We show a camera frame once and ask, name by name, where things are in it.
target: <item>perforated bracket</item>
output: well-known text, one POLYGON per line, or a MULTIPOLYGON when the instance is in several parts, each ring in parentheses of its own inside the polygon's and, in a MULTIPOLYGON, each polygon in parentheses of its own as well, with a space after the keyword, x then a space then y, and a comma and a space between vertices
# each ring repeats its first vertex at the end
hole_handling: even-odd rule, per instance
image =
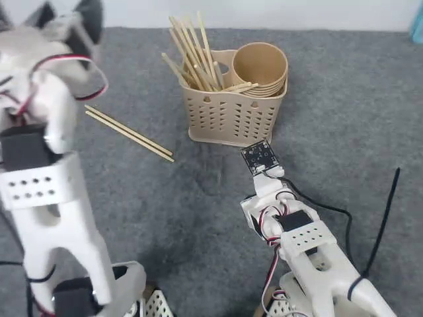
POLYGON ((6 209, 23 209, 74 200, 83 182, 77 153, 55 164, 0 174, 0 194, 6 209))
POLYGON ((285 231, 281 238, 281 249, 291 258, 322 244, 336 244, 336 238, 321 220, 291 231, 285 231))

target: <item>tan cup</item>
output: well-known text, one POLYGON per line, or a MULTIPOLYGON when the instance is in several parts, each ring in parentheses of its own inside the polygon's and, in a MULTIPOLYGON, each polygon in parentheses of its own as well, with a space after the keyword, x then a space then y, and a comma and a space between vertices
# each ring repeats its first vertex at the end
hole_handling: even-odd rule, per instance
POLYGON ((231 80, 234 85, 258 83, 244 94, 267 97, 276 94, 285 83, 288 60, 285 53, 269 43, 249 43, 233 56, 231 80))

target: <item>utensil holder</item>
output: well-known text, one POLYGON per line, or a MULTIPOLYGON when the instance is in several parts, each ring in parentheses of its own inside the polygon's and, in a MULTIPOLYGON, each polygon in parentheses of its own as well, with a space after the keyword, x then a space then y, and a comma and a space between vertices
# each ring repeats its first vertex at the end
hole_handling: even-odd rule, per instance
MULTIPOLYGON (((225 86, 232 85, 231 62, 236 50, 211 51, 213 60, 226 65, 225 86)), ((193 141, 246 147, 261 139, 272 140, 272 129, 288 89, 288 76, 280 93, 253 98, 234 92, 195 90, 180 82, 193 141)))

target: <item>hole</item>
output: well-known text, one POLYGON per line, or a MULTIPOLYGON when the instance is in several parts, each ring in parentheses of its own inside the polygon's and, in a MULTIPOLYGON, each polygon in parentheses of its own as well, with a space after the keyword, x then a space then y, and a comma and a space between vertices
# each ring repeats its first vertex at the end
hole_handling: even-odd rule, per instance
POLYGON ((228 66, 226 66, 225 64, 222 64, 222 63, 218 63, 218 64, 222 74, 226 74, 229 71, 228 66))

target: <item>wooden chopstick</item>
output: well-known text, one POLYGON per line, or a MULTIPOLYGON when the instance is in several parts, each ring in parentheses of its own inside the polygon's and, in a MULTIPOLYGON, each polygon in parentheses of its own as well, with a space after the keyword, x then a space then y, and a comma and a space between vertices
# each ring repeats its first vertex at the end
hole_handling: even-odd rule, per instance
POLYGON ((137 137, 141 141, 146 142, 146 143, 150 144, 151 146, 155 147, 156 149, 164 152, 165 154, 170 155, 170 156, 173 155, 173 153, 170 152, 168 149, 165 149, 164 147, 158 145, 156 142, 153 142, 152 140, 144 137, 143 135, 139 134, 138 132, 134 131, 133 129, 128 128, 127 126, 121 124, 120 122, 118 122, 115 119, 109 117, 108 115, 103 114, 101 111, 99 111, 97 109, 94 109, 93 107, 91 107, 91 106, 89 106, 87 104, 85 105, 85 108, 88 109, 88 110, 90 110, 91 112, 94 112, 96 115, 98 115, 98 116, 106 119, 110 123, 112 123, 114 125, 117 125, 120 129, 123 129, 124 131, 132 134, 134 137, 137 137))
POLYGON ((197 73, 195 72, 194 68, 192 67, 190 60, 187 58, 185 50, 182 47, 182 45, 180 44, 178 38, 176 37, 176 34, 173 32, 173 30, 171 28, 169 29, 169 32, 171 33, 172 39, 173 39, 174 43, 176 44, 176 46, 179 50, 179 53, 182 55, 182 58, 184 59, 184 62, 186 64, 188 70, 190 71, 191 76, 193 76, 195 83, 197 84, 198 88, 200 90, 204 90, 204 86, 201 83, 201 80, 198 78, 197 73))
POLYGON ((220 87, 216 85, 216 83, 214 82, 214 80, 212 79, 212 77, 210 75, 208 75, 202 68, 201 66, 195 64, 194 65, 194 69, 203 77, 204 80, 206 80, 213 88, 216 88, 218 90, 220 90, 220 87))
POLYGON ((171 59, 167 56, 166 53, 162 53, 161 57, 165 60, 165 62, 167 63, 167 65, 169 65, 169 67, 172 69, 173 73, 176 75, 176 77, 178 77, 178 79, 186 86, 189 87, 188 83, 186 82, 185 78, 182 76, 182 74, 180 73, 180 71, 177 69, 176 65, 174 64, 173 61, 171 61, 171 59))
POLYGON ((252 83, 250 83, 250 82, 243 83, 243 84, 227 87, 227 88, 223 89, 222 91, 234 91, 234 90, 237 90, 237 89, 240 89, 240 88, 250 87, 251 85, 252 85, 252 83))
POLYGON ((194 42, 196 44, 197 51, 200 54, 200 59, 201 59, 201 62, 203 63, 204 69, 206 70, 206 73, 209 76, 211 76, 212 72, 210 71, 210 66, 207 62, 205 55, 204 55, 204 51, 203 51, 203 48, 201 47, 200 41, 198 40, 197 33, 196 33, 194 27, 192 26, 192 22, 189 18, 186 20, 186 22, 188 24, 188 28, 190 29, 192 38, 194 39, 194 42))
POLYGON ((219 84, 219 86, 222 89, 224 89, 225 88, 225 82, 223 81, 222 70, 219 67, 219 63, 214 61, 213 67, 214 67, 214 70, 216 71, 217 83, 219 84))
POLYGON ((102 117, 96 115, 94 112, 85 111, 85 113, 88 114, 90 117, 94 118, 95 120, 107 125, 108 127, 111 127, 113 130, 125 135, 126 137, 130 138, 132 141, 135 141, 136 143, 142 145, 143 147, 146 147, 147 149, 149 149, 150 151, 152 151, 152 152, 156 153, 157 155, 163 157, 164 159, 166 159, 170 162, 174 162, 173 158, 168 157, 165 153, 157 150, 155 147, 152 147, 151 145, 148 145, 147 143, 141 141, 137 137, 134 137, 132 134, 129 134, 128 132, 124 131, 123 129, 120 129, 117 125, 110 123, 106 119, 103 119, 102 117))
POLYGON ((215 80, 217 82, 216 74, 215 74, 214 67, 213 67, 212 53, 210 53, 209 41, 207 39, 206 30, 204 29, 204 23, 203 23, 203 20, 201 19, 201 14, 200 14, 199 11, 197 12, 197 17, 198 17, 198 23, 200 25, 201 35, 203 37, 204 47, 206 49, 207 59, 209 61, 209 67, 210 67, 211 75, 213 77, 213 80, 215 80))
MULTIPOLYGON (((169 20, 171 21, 174 30, 178 34, 180 41, 182 42, 182 45, 184 47, 184 51, 188 54, 188 57, 191 59, 191 62, 192 62, 191 65, 196 64, 196 63, 200 63, 199 61, 197 61, 197 58, 194 55, 195 53, 191 50, 190 44, 188 43, 189 39, 185 38, 184 32, 182 30, 183 24, 181 22, 177 21, 174 17, 169 17, 169 20)), ((202 86, 203 86, 202 90, 212 91, 212 88, 210 87, 209 83, 207 83, 207 81, 203 81, 202 86)))
POLYGON ((252 84, 251 86, 248 86, 248 87, 238 88, 237 90, 234 90, 233 92, 241 93, 241 92, 245 92, 245 91, 248 91, 250 89, 253 89, 254 87, 257 87, 257 86, 258 86, 258 83, 255 83, 255 84, 252 84))

